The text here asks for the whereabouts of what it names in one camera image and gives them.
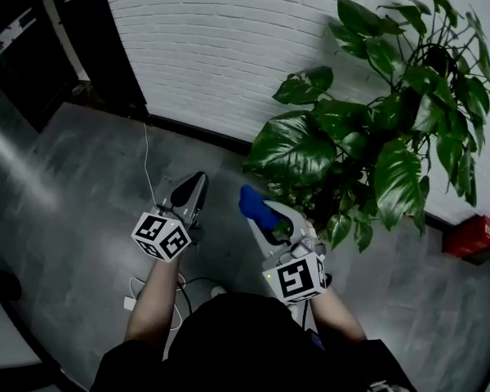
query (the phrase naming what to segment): forearm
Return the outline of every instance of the forearm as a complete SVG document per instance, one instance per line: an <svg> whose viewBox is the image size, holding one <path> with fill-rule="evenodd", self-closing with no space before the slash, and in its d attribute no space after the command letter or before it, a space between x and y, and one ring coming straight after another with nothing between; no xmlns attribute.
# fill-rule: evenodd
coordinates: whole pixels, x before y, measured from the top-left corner
<svg viewBox="0 0 490 392"><path fill-rule="evenodd" d="M312 298L310 307L317 326L332 328L351 341L367 339L358 320L346 308L332 287L329 287L325 293Z"/></svg>
<svg viewBox="0 0 490 392"><path fill-rule="evenodd" d="M127 325L125 341L141 340L164 349L176 300L179 259L156 261Z"/></svg>

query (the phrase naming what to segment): blue object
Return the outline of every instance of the blue object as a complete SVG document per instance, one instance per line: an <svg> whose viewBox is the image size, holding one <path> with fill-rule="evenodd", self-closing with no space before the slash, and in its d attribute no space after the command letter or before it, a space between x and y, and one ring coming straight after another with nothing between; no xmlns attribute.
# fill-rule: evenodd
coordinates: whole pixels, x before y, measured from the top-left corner
<svg viewBox="0 0 490 392"><path fill-rule="evenodd" d="M255 221L260 229L272 231L279 223L279 218L263 203L266 199L269 198L256 192L250 185L244 185L239 191L239 210L246 218Z"/></svg>

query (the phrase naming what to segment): person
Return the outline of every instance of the person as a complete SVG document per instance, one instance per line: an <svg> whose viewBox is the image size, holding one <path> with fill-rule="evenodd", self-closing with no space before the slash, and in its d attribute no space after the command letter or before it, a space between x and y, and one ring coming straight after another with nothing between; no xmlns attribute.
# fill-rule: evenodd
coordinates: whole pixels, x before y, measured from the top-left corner
<svg viewBox="0 0 490 392"><path fill-rule="evenodd" d="M185 319L163 353L172 323L179 259L156 261L132 311L124 342L101 361L91 392L210 387L279 390L323 385L329 390L415 391L381 341L369 341L329 287L310 299L323 347L275 298L227 293Z"/></svg>

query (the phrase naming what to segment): black door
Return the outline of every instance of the black door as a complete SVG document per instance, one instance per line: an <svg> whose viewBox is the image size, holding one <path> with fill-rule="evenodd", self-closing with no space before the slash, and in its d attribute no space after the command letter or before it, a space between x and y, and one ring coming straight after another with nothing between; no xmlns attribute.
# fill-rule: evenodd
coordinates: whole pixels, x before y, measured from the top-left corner
<svg viewBox="0 0 490 392"><path fill-rule="evenodd" d="M54 0L80 63L109 111L146 115L145 98L129 64L107 0Z"/></svg>
<svg viewBox="0 0 490 392"><path fill-rule="evenodd" d="M42 0L0 0L0 88L38 130L77 82Z"/></svg>

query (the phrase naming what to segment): potted plant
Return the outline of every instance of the potted plant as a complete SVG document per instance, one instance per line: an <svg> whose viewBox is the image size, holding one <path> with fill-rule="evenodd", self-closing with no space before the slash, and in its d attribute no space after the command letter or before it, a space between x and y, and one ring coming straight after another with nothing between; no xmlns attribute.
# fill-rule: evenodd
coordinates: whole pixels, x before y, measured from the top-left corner
<svg viewBox="0 0 490 392"><path fill-rule="evenodd" d="M336 100L327 93L333 82L327 66L290 74L273 98L312 109L270 119L243 165L268 180L275 200L326 229L332 248L352 227L359 250L367 248L377 217L390 230L411 216L423 233L432 150L448 184L476 204L474 156L483 148L490 112L490 56L481 22L473 10L462 16L449 0L432 0L433 10L409 1L384 6L403 17L398 22L338 0L341 22L329 25L343 50L385 80L387 96L366 105ZM430 30L423 16L432 17ZM415 45L404 28L415 30Z"/></svg>

